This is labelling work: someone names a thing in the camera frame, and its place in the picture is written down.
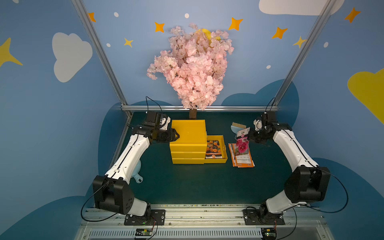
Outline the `yellow drawer cabinet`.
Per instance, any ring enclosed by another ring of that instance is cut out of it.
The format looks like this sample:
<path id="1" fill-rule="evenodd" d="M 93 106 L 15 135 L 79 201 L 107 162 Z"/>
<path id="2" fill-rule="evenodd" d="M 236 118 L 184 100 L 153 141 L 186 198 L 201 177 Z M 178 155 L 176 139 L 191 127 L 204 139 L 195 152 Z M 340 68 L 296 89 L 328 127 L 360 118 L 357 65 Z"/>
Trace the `yellow drawer cabinet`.
<path id="1" fill-rule="evenodd" d="M 205 120 L 173 120 L 172 128 L 180 135 L 170 143 L 173 164 L 204 164 L 207 149 Z"/>

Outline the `orange flower seed bag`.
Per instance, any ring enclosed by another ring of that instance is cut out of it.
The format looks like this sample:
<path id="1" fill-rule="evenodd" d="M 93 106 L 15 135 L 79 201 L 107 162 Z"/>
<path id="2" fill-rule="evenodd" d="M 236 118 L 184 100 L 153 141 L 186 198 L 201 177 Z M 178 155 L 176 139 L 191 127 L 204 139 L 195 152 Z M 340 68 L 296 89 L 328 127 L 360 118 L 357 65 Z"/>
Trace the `orange flower seed bag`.
<path id="1" fill-rule="evenodd" d="M 231 161 L 232 161 L 233 167 L 237 167 L 237 163 L 236 163 L 235 155 L 234 155 L 234 150 L 233 150 L 233 144 L 229 144 L 229 153 L 231 155 Z"/>

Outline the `marigold seed bag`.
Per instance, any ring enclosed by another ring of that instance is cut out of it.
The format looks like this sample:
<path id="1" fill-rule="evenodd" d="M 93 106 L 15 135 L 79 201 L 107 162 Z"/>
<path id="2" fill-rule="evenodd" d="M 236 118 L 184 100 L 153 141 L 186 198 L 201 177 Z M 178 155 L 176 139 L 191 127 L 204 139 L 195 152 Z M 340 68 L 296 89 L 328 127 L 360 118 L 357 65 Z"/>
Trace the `marigold seed bag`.
<path id="1" fill-rule="evenodd" d="M 206 159 L 222 159 L 222 149 L 219 140 L 207 140 Z"/>

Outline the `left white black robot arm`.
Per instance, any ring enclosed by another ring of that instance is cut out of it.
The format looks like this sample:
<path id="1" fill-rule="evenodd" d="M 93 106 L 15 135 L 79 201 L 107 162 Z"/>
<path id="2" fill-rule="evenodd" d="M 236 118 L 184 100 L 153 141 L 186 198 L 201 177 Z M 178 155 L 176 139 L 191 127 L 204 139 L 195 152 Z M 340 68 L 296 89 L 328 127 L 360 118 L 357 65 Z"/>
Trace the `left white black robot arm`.
<path id="1" fill-rule="evenodd" d="M 93 181 L 95 207 L 122 215 L 145 216 L 148 203 L 135 198 L 130 180 L 139 160 L 152 141 L 170 143 L 180 135 L 175 129 L 136 126 L 125 150 L 117 162 L 103 176 Z"/>

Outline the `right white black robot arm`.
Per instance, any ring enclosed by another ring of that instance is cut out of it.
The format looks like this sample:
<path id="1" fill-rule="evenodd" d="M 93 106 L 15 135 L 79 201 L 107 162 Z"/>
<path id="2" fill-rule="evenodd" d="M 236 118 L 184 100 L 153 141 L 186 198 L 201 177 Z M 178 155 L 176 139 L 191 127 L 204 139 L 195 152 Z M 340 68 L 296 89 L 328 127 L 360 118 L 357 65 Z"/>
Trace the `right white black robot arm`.
<path id="1" fill-rule="evenodd" d="M 284 184 L 284 190 L 266 200 L 268 212 L 281 214 L 298 205 L 323 201 L 331 177 L 329 169 L 320 167 L 307 154 L 288 124 L 255 120 L 249 140 L 265 144 L 270 139 L 280 147 L 292 173 Z"/>

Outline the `light blue hand brush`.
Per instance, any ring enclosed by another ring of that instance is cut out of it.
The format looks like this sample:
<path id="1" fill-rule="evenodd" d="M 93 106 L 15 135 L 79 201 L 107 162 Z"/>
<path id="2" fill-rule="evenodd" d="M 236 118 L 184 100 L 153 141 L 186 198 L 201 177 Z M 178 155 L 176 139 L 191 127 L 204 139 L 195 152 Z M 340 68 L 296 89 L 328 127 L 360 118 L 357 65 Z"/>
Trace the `light blue hand brush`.
<path id="1" fill-rule="evenodd" d="M 236 134 L 238 131 L 241 131 L 241 130 L 246 129 L 246 128 L 247 128 L 246 125 L 239 124 L 239 123 L 235 123 L 235 122 L 233 122 L 232 125 L 231 125 L 231 131 L 232 131 L 233 133 L 235 133 L 235 134 Z"/>

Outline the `light blue dustpan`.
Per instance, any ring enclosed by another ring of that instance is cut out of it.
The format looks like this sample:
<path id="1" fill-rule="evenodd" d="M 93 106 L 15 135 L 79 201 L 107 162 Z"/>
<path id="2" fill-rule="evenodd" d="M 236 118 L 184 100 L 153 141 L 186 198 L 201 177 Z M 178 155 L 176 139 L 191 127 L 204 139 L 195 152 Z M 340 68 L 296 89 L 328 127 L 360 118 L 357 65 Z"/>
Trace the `light blue dustpan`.
<path id="1" fill-rule="evenodd" d="M 139 160 L 132 173 L 132 178 L 135 179 L 137 184 L 140 184 L 143 182 L 143 177 L 139 174 L 141 170 L 141 166 L 142 166 L 142 163 Z"/>

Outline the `pink blossom artificial tree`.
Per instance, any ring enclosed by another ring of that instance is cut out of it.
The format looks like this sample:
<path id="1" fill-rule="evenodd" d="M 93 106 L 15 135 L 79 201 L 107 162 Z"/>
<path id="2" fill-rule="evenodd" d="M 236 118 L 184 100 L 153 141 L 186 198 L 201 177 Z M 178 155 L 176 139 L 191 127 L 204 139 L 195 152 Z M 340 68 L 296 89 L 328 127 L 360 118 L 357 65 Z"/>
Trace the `pink blossom artificial tree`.
<path id="1" fill-rule="evenodd" d="M 191 23 L 191 33 L 180 26 L 170 30 L 171 50 L 161 51 L 147 70 L 147 76 L 156 80 L 161 73 L 177 92 L 184 109 L 205 110 L 223 90 L 228 67 L 227 56 L 234 51 L 229 33 L 199 29 Z"/>

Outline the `right circuit board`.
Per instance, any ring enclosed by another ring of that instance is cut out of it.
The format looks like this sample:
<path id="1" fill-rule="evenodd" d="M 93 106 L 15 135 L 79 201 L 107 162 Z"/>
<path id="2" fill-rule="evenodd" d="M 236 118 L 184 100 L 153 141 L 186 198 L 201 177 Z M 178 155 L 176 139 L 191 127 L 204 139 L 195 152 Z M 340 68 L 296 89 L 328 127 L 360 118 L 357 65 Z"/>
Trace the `right circuit board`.
<path id="1" fill-rule="evenodd" d="M 276 229 L 262 228 L 261 234 L 262 234 L 263 240 L 276 240 L 277 239 Z"/>

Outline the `circuit board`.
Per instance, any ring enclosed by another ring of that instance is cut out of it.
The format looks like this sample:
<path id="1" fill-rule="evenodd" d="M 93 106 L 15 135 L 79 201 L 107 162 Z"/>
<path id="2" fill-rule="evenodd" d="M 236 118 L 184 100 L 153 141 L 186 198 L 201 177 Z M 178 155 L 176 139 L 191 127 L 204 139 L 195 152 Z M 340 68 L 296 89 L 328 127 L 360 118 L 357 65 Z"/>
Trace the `circuit board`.
<path id="1" fill-rule="evenodd" d="M 151 229 L 136 229 L 135 237 L 151 237 L 153 235 L 153 230 Z"/>
<path id="2" fill-rule="evenodd" d="M 262 234 L 263 240 L 276 240 L 277 239 L 276 229 L 262 228 L 261 234 Z"/>

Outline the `left circuit board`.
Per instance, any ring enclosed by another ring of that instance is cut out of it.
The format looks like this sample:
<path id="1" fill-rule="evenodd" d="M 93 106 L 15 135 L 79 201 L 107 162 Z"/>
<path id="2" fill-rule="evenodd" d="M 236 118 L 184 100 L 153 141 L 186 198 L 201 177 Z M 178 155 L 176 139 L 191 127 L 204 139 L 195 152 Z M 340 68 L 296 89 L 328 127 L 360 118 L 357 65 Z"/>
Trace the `left circuit board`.
<path id="1" fill-rule="evenodd" d="M 136 229 L 135 237 L 151 237 L 153 235 L 153 230 L 151 229 Z"/>

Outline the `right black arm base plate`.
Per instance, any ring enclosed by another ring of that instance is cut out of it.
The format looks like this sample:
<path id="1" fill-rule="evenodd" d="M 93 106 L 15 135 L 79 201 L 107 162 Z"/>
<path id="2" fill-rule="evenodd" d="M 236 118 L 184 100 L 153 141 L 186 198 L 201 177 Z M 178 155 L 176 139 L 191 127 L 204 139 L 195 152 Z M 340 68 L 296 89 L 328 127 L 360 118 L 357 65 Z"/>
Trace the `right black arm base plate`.
<path id="1" fill-rule="evenodd" d="M 243 218 L 247 226 L 259 226 L 259 225 L 285 225 L 283 215 L 272 214 L 268 211 L 263 212 L 259 209 L 243 209 Z"/>

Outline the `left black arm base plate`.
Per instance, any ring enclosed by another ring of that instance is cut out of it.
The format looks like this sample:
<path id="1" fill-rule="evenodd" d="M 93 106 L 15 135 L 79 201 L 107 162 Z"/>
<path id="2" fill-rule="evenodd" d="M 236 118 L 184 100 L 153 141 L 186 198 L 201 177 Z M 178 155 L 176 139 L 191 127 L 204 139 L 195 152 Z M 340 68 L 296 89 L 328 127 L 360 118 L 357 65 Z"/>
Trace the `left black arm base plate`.
<path id="1" fill-rule="evenodd" d="M 143 216 L 126 215 L 125 226 L 163 226 L 165 224 L 166 210 L 150 210 Z"/>

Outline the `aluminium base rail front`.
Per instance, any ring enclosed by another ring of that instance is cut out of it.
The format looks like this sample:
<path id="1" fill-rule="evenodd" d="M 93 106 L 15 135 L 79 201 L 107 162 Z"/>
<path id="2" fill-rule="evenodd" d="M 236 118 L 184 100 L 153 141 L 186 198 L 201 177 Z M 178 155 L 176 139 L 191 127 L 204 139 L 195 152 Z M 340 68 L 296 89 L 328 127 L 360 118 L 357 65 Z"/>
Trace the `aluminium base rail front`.
<path id="1" fill-rule="evenodd" d="M 110 217 L 96 208 L 86 209 L 75 236 L 77 240 L 262 240 L 261 229 L 276 229 L 277 240 L 332 240 L 325 217 L 305 207 L 283 213 L 285 225 L 247 226 L 243 209 L 258 205 L 195 204 L 152 205 L 152 210 L 166 210 L 163 226 L 125 226 L 125 215 Z M 135 237 L 136 229 L 151 229 L 151 237 Z"/>

